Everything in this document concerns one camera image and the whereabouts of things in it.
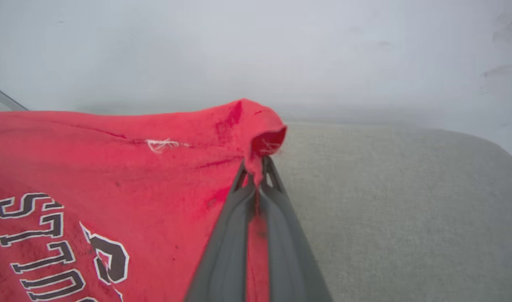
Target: red t-shirt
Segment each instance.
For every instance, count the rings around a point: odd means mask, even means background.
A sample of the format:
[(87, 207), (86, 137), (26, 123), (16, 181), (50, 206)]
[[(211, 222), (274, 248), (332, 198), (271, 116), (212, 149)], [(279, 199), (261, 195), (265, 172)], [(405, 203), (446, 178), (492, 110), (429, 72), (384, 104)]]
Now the red t-shirt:
[[(286, 127), (240, 100), (198, 112), (0, 113), (0, 301), (180, 301), (242, 160)], [(249, 226), (247, 300), (268, 298)]]

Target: red fabric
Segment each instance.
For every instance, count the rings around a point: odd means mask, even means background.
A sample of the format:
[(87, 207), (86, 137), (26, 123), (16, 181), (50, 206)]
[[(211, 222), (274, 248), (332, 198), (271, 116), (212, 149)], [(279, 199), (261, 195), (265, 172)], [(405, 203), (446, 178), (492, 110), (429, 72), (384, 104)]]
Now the red fabric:
[[(25, 213), (21, 199), (39, 196), (28, 214), (0, 217), (0, 236), (6, 235), (7, 244), (0, 237), (0, 301), (29, 301), (27, 293), (36, 299), (57, 294), (72, 281), (49, 285), (54, 279), (44, 278), (70, 270), (78, 270), (86, 284), (54, 301), (120, 301), (118, 292), (125, 302), (183, 300), (241, 161), (259, 182), (260, 157), (277, 151), (285, 131), (274, 111), (245, 99), (162, 115), (0, 113), (1, 215)], [(11, 197), (14, 204), (4, 208)], [(44, 204), (56, 206), (53, 200), (64, 208), (42, 210)], [(39, 221), (57, 217), (62, 218), (62, 235), (13, 241), (22, 232), (56, 229), (52, 221)], [(250, 225), (251, 302), (268, 298), (264, 230), (258, 220)], [(109, 271), (116, 282), (98, 278), (94, 259), (99, 256), (98, 266), (108, 267), (109, 256), (92, 247), (97, 240), (117, 248)], [(48, 245), (62, 241), (70, 245), (75, 261), (31, 270), (23, 266), (39, 266), (44, 258), (54, 261), (60, 251)], [(120, 259), (124, 264), (120, 245), (129, 256), (127, 270), (118, 265)], [(11, 264), (25, 270), (16, 273)], [(33, 287), (42, 283), (47, 285)]]

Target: white wall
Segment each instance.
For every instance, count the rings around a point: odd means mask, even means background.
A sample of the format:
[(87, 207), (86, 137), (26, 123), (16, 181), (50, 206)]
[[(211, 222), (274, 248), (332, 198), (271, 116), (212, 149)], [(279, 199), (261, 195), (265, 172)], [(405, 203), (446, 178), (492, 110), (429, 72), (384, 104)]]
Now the white wall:
[(0, 0), (0, 90), (109, 114), (247, 97), (286, 120), (445, 128), (512, 154), (512, 0)]

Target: black and white letter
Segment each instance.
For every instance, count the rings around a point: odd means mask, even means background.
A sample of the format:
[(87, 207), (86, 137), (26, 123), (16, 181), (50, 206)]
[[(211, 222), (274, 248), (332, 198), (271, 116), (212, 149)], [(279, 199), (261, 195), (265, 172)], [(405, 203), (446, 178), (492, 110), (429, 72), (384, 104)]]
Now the black and white letter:
[(72, 269), (65, 271), (63, 273), (57, 273), (56, 275), (52, 275), (37, 280), (21, 279), (20, 281), (25, 289), (30, 290), (39, 287), (47, 287), (66, 280), (71, 280), (71, 285), (43, 293), (33, 293), (31, 291), (26, 292), (30, 299), (33, 301), (49, 301), (66, 297), (69, 296), (70, 294), (75, 294), (76, 292), (83, 290), (85, 288), (86, 282), (81, 276), (81, 273), (76, 269)]
[(38, 261), (19, 264), (19, 263), (10, 263), (10, 266), (16, 273), (23, 273), (24, 271), (35, 270), (39, 268), (43, 268), (45, 266), (52, 266), (57, 263), (71, 263), (75, 262), (75, 255), (73, 254), (73, 250), (71, 249), (68, 241), (60, 241), (60, 242), (52, 242), (47, 244), (48, 250), (58, 250), (60, 253), (57, 256), (43, 258)]
[(94, 259), (97, 277), (106, 284), (110, 284), (110, 281), (119, 283), (127, 279), (129, 254), (124, 246), (117, 241), (93, 234), (83, 224), (81, 224), (81, 227), (85, 233), (86, 241), (91, 244), (97, 254), (103, 254), (108, 258), (108, 267), (103, 265), (99, 256)]
[[(21, 197), (21, 201), (19, 204), (19, 210), (16, 211), (7, 211), (7, 208), (10, 208), (16, 202), (15, 197), (10, 197), (7, 199), (0, 200), (0, 218), (1, 219), (9, 219), (9, 218), (21, 218), (25, 216), (29, 216), (36, 207), (36, 200), (38, 199), (51, 199), (45, 193), (26, 193)], [(42, 211), (51, 210), (53, 208), (64, 208), (61, 204), (56, 201), (51, 201), (50, 203), (45, 203), (42, 206)]]
[(9, 247), (13, 242), (42, 236), (60, 238), (64, 235), (64, 213), (41, 216), (39, 218), (39, 225), (51, 225), (51, 228), (45, 231), (25, 231), (13, 235), (0, 235), (0, 245)]

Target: gray upholstered seat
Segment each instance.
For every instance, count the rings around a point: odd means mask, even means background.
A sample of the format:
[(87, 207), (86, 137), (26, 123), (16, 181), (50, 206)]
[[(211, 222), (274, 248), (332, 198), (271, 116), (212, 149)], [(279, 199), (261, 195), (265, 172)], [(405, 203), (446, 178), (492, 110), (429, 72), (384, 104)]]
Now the gray upholstered seat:
[(512, 157), (474, 136), (290, 124), (274, 156), (336, 301), (512, 301)]

